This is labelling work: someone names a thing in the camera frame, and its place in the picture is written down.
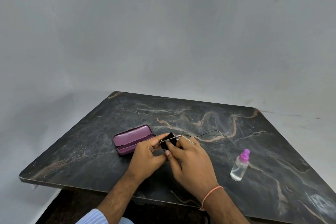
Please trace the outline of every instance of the bottle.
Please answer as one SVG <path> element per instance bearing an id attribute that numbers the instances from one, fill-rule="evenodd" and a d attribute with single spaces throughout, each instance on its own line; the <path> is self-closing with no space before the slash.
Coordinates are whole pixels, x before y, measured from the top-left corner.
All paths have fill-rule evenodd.
<path id="1" fill-rule="evenodd" d="M 246 168 L 249 166 L 249 154 L 250 151 L 245 149 L 240 156 L 237 157 L 230 173 L 233 180 L 239 182 L 243 178 Z"/>

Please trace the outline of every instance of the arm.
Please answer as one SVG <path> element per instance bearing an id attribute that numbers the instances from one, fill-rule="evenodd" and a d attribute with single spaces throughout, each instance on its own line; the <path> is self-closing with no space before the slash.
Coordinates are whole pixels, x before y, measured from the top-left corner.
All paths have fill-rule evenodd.
<path id="1" fill-rule="evenodd" d="M 179 138 L 182 149 L 167 142 L 169 150 L 166 151 L 166 155 L 174 178 L 202 202 L 208 192 L 218 186 L 218 182 L 208 154 L 195 138 L 190 140 L 195 145 L 183 137 Z M 214 190 L 206 197 L 203 208 L 216 224 L 249 223 L 228 194 L 221 188 Z"/>
<path id="2" fill-rule="evenodd" d="M 154 151 L 161 149 L 159 142 L 167 135 L 153 137 L 136 146 L 126 173 L 97 207 L 109 224 L 119 223 L 138 186 L 167 161 L 165 154 L 153 156 Z"/>

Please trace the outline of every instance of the orange thread bracelet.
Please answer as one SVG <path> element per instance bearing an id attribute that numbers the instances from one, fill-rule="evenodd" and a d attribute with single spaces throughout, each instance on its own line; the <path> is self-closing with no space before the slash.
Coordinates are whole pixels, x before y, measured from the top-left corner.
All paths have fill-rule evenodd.
<path id="1" fill-rule="evenodd" d="M 206 198 L 208 197 L 208 195 L 210 195 L 211 192 L 213 192 L 214 190 L 219 189 L 219 188 L 224 189 L 222 186 L 217 186 L 216 188 L 213 188 L 211 191 L 209 191 L 208 194 L 204 197 L 204 199 L 202 201 L 202 208 L 200 208 L 201 211 L 204 211 L 204 209 L 203 209 L 203 203 L 206 200 Z"/>

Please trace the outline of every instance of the black marble table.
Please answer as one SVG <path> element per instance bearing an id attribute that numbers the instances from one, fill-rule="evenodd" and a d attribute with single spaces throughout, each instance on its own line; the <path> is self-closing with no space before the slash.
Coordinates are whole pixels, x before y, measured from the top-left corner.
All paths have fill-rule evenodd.
<path id="1" fill-rule="evenodd" d="M 19 175 L 23 182 L 108 192 L 131 155 L 119 156 L 112 137 L 148 124 L 156 135 L 196 136 L 211 158 L 218 182 L 246 216 L 289 223 L 336 223 L 336 194 L 300 154 L 251 107 L 114 92 Z M 251 151 L 240 182 L 230 177 L 235 158 Z M 199 207 L 165 163 L 134 200 Z"/>

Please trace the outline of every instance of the hand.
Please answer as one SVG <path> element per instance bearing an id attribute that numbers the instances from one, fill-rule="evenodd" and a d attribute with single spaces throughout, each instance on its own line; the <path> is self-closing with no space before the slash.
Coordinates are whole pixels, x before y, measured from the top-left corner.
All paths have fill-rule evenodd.
<path id="1" fill-rule="evenodd" d="M 213 188 L 218 186 L 211 160 L 195 138 L 180 137 L 179 143 L 183 149 L 167 142 L 166 155 L 169 159 L 174 178 L 200 202 Z"/>
<path id="2" fill-rule="evenodd" d="M 147 141 L 138 143 L 125 175 L 131 175 L 138 184 L 151 176 L 166 161 L 165 154 L 154 157 L 153 152 L 161 149 L 160 141 L 169 134 L 162 134 Z"/>

